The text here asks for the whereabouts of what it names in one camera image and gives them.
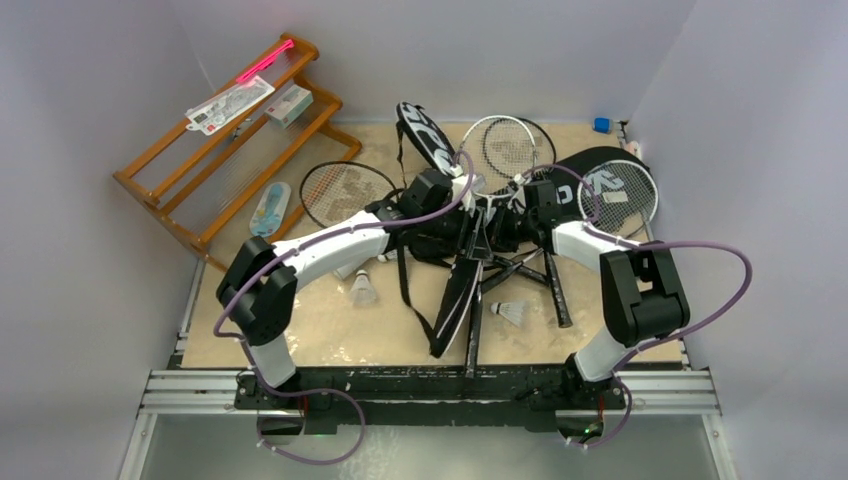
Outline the black SPORT racket bag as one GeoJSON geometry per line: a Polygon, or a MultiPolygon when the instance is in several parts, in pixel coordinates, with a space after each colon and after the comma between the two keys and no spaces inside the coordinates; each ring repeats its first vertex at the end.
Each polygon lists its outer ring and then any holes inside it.
{"type": "MultiPolygon", "coordinates": [[[[398,161],[404,158],[403,142],[407,140],[427,162],[427,169],[435,169],[449,176],[449,168],[456,165],[456,149],[446,133],[417,104],[401,101],[395,107],[398,136],[398,161]]],[[[440,358],[450,348],[464,319],[469,314],[470,297],[476,262],[468,257],[467,249],[447,249],[443,245],[414,243],[412,247],[397,244],[400,292],[404,303],[413,308],[407,257],[421,262],[447,266],[444,258],[453,256],[448,265],[449,274],[445,283],[436,319],[431,322],[420,311],[414,310],[428,341],[429,355],[440,358]]]]}

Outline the white badminton racket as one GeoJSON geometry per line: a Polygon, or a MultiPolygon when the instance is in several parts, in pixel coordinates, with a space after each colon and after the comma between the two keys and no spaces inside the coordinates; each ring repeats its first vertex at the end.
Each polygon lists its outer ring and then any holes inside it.
{"type": "Polygon", "coordinates": [[[514,177],[533,167],[537,161],[536,142],[527,125],[516,117],[491,115],[475,122],[463,136],[459,149],[467,152],[475,173],[483,183],[473,192],[475,200],[472,243],[468,257],[476,262],[469,305],[469,332],[465,377],[473,379],[478,366],[484,305],[482,302],[483,268],[492,258],[486,227],[496,208],[516,195],[510,185],[514,177]]]}
{"type": "Polygon", "coordinates": [[[607,161],[584,174],[552,165],[519,185],[495,210],[488,227],[492,248],[510,251],[532,242],[595,273],[603,255],[628,249],[658,208],[655,181],[635,160],[607,161]]]}

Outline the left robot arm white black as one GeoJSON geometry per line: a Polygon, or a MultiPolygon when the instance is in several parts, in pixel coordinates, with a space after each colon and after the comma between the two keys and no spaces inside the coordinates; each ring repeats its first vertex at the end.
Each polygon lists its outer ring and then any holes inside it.
{"type": "Polygon", "coordinates": [[[217,288],[223,312],[213,333],[224,338],[223,322],[236,325],[232,337],[260,383],[260,397],[275,409],[297,399],[297,367],[285,332],[301,289],[341,267],[401,252],[416,228],[469,212],[480,181],[479,175],[458,168],[426,170],[396,202],[372,202],[334,226],[294,240],[269,243],[253,237],[244,242],[217,288]]]}

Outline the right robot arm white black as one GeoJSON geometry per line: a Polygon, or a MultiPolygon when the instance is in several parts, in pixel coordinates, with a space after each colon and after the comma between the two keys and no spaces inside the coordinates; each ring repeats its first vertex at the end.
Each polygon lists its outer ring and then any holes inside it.
{"type": "Polygon", "coordinates": [[[564,399],[584,407],[596,399],[600,382],[653,341],[686,327],[691,312],[674,258],[663,242],[634,242],[617,234],[630,218],[652,212],[654,193],[631,182],[607,202],[588,183],[562,205],[550,180],[511,185],[494,202],[498,240],[530,241],[553,256],[573,260],[600,279],[603,325],[566,361],[564,399]]]}

